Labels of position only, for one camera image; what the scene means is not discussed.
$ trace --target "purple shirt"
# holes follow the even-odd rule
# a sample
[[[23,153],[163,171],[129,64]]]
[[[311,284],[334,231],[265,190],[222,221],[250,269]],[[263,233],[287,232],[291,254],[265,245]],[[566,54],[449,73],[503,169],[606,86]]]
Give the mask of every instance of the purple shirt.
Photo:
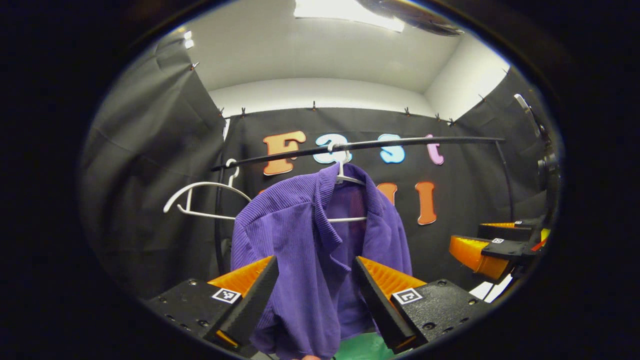
[[[278,258],[280,276],[251,340],[283,360],[331,359],[341,340],[372,327],[351,271],[356,256],[412,274],[396,208],[361,168],[345,164],[344,174],[365,186],[335,184],[338,170],[334,164],[280,181],[236,217],[232,270]],[[366,221],[328,221],[363,216]]]

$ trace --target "clothes hanger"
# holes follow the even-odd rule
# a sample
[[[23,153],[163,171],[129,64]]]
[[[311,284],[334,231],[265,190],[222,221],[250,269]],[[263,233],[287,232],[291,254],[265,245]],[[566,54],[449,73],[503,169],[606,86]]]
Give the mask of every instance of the clothes hanger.
[[[333,152],[333,146],[335,145],[334,142],[329,143],[329,146],[327,146],[327,149],[329,150],[329,152]],[[340,160],[340,170],[338,171],[338,175],[335,178],[335,183],[336,184],[342,184],[343,181],[351,181],[352,183],[356,183],[356,184],[360,184],[360,185],[365,185],[365,183],[361,180],[358,179],[354,179],[352,177],[348,177],[344,175],[344,163],[349,162],[349,159],[351,158],[351,153],[348,150],[345,150],[345,157],[344,159]],[[328,219],[329,222],[354,222],[354,221],[363,221],[363,220],[367,220],[367,217],[360,217],[360,218],[331,218]]]
[[[227,160],[227,166],[229,166],[231,163],[235,162],[234,159],[229,159]],[[169,200],[166,202],[166,204],[164,205],[164,209],[163,211],[166,213],[167,211],[169,211],[169,209],[171,209],[171,206],[173,205],[173,203],[176,201],[176,199],[178,199],[178,197],[180,197],[180,195],[182,195],[184,192],[189,192],[187,194],[187,206],[186,209],[184,209],[180,204],[178,204],[178,209],[183,212],[184,214],[187,215],[194,215],[197,217],[207,217],[207,218],[221,218],[221,219],[225,219],[225,220],[235,220],[236,218],[234,217],[226,217],[223,215],[215,215],[215,214],[207,214],[207,213],[199,213],[197,211],[192,211],[191,210],[191,193],[193,191],[193,188],[197,188],[199,186],[218,186],[220,188],[224,188],[224,189],[228,189],[231,190],[235,193],[238,193],[240,195],[242,195],[245,199],[251,201],[251,198],[249,196],[247,196],[245,193],[243,193],[242,191],[236,189],[233,187],[234,184],[234,179],[238,177],[238,175],[240,174],[240,168],[236,167],[236,172],[235,174],[231,175],[229,177],[229,182],[228,185],[225,184],[221,184],[221,183],[210,183],[208,181],[202,181],[199,183],[193,183],[193,184],[189,184],[185,187],[183,187],[182,189],[178,190],[178,192],[174,193]]]

